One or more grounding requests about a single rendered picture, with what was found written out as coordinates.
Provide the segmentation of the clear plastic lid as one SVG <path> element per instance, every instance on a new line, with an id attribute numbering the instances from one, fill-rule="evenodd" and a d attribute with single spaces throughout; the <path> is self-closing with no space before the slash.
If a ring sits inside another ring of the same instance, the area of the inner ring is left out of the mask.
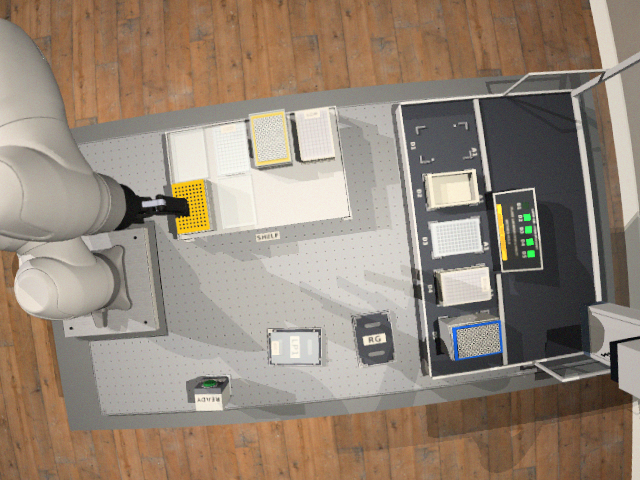
<path id="1" fill-rule="evenodd" d="M 249 114 L 256 168 L 292 163 L 285 109 Z"/>
<path id="2" fill-rule="evenodd" d="M 217 178 L 223 229 L 259 225 L 251 173 Z"/>
<path id="3" fill-rule="evenodd" d="M 211 179 L 204 128 L 170 133 L 175 182 Z"/>

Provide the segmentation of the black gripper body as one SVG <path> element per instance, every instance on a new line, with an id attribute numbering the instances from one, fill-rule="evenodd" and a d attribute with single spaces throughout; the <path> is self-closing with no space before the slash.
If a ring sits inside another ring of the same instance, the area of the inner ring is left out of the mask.
<path id="1" fill-rule="evenodd" d="M 119 224 L 119 226 L 113 231 L 120 231 L 128 228 L 136 219 L 138 214 L 144 214 L 149 210 L 149 207 L 142 207 L 142 202 L 148 201 L 145 198 L 138 198 L 136 194 L 126 185 L 120 184 L 124 190 L 126 201 L 126 213 Z"/>

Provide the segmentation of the dark grey rectangular nest labelled rg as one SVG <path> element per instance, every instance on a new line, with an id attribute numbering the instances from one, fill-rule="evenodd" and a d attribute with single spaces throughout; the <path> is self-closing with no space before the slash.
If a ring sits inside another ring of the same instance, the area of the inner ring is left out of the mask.
<path id="1" fill-rule="evenodd" d="M 397 362 L 390 310 L 352 316 L 359 367 Z"/>

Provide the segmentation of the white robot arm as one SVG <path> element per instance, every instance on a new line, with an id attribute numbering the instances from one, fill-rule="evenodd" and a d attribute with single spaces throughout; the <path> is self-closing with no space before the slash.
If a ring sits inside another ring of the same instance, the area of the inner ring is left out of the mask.
<path id="1" fill-rule="evenodd" d="M 132 308 L 125 248 L 90 251 L 81 238 L 112 232 L 126 212 L 120 184 L 93 172 L 43 52 L 0 18 L 0 250 L 16 252 L 15 296 L 34 317 L 92 313 L 102 328 L 108 310 Z"/>

